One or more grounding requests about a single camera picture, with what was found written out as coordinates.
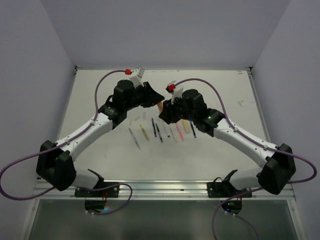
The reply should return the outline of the green clear pen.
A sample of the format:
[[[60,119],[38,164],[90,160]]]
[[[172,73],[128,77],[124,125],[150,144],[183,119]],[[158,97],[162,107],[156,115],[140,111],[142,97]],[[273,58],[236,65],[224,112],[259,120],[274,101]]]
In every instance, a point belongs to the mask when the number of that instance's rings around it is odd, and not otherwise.
[[[128,130],[129,130],[129,133],[130,133],[130,135],[131,135],[131,137],[132,137],[132,139],[133,139],[133,141],[134,141],[135,145],[137,146],[138,150],[139,150],[139,151],[141,151],[141,147],[140,147],[140,145],[139,145],[139,143],[138,143],[138,141],[137,141],[137,139],[136,139],[136,137],[135,137],[135,135],[134,135],[133,131],[131,130],[131,128],[130,128],[130,127],[128,127]]]

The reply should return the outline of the blue green pen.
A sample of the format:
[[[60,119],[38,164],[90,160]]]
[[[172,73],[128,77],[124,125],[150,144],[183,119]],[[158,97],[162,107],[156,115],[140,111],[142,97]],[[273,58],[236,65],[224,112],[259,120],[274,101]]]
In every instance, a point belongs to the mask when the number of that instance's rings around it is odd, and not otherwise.
[[[193,137],[196,139],[197,135],[196,135],[196,132],[195,132],[194,125],[193,125],[193,123],[191,121],[190,121],[190,127],[191,127],[191,130],[192,130]]]

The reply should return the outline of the purple gel pen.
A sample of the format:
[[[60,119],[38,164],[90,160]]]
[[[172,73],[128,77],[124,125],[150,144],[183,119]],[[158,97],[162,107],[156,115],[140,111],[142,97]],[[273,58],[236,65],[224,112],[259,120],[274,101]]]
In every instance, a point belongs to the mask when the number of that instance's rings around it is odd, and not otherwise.
[[[153,134],[154,134],[154,137],[156,138],[157,137],[157,130],[156,130],[156,125],[155,125],[155,121],[154,121],[153,117],[151,118],[151,123],[152,123],[152,128],[153,128]]]

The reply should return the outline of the orange thin highlighter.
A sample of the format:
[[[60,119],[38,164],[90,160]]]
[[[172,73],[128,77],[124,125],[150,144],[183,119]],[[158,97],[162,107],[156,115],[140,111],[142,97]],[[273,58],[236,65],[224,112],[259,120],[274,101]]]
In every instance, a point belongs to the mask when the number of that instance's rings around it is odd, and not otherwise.
[[[183,141],[184,141],[184,135],[183,135],[183,132],[182,132],[182,130],[181,130],[181,128],[180,128],[179,123],[176,122],[176,123],[175,123],[175,126],[176,126],[176,128],[177,128],[177,131],[178,131],[178,134],[179,134],[179,136],[180,136],[180,139],[181,139],[181,141],[183,142]]]

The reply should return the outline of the yellow thin highlighter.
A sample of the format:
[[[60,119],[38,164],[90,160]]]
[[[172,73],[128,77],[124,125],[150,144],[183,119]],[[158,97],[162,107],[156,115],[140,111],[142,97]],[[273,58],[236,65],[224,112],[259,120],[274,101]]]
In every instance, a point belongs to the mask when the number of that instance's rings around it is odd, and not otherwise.
[[[145,137],[146,141],[147,141],[147,142],[149,142],[149,141],[150,141],[150,138],[149,138],[149,136],[148,136],[148,134],[147,134],[147,132],[146,132],[145,128],[144,128],[141,124],[140,124],[139,126],[140,126],[140,129],[141,129],[141,131],[142,131],[142,133],[143,133],[143,135],[144,135],[144,137]]]

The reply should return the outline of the orange thick highlighter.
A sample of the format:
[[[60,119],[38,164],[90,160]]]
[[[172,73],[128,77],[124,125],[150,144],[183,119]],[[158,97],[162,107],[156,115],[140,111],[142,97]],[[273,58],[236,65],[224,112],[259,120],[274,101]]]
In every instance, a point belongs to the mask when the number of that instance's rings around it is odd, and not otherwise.
[[[162,111],[163,111],[163,103],[162,103],[162,102],[159,102],[159,103],[157,104],[157,107],[158,107],[159,112],[162,113]]]

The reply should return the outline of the yellow thick highlighter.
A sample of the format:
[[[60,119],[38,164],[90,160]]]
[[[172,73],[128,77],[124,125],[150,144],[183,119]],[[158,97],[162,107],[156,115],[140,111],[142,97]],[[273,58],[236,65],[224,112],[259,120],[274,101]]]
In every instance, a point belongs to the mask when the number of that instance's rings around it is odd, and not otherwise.
[[[182,126],[183,126],[183,129],[185,131],[186,134],[190,134],[191,133],[191,127],[189,125],[189,122],[185,119],[182,119],[181,120],[182,122]]]

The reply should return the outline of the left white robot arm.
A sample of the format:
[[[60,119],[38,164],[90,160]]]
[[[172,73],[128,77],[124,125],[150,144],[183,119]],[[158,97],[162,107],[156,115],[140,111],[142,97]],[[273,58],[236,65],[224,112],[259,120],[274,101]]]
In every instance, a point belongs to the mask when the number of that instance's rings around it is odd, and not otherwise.
[[[36,173],[59,191],[69,187],[86,189],[92,196],[103,193],[103,178],[93,170],[76,169],[74,162],[81,153],[102,135],[115,129],[127,118],[128,111],[150,108],[164,100],[148,82],[134,86],[130,80],[121,80],[95,115],[57,142],[45,141],[38,157]]]

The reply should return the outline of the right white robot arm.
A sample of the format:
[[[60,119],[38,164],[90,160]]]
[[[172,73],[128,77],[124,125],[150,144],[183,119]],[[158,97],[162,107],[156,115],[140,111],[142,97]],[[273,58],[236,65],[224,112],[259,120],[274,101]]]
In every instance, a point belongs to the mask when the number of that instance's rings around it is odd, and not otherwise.
[[[296,172],[291,147],[284,143],[276,146],[244,131],[245,136],[258,142],[255,145],[240,134],[242,128],[228,123],[224,113],[208,108],[203,96],[195,89],[183,92],[175,100],[165,100],[159,117],[167,124],[191,121],[200,132],[230,144],[257,164],[257,168],[232,170],[222,182],[213,185],[215,191],[228,197],[247,188],[263,188],[278,195]]]

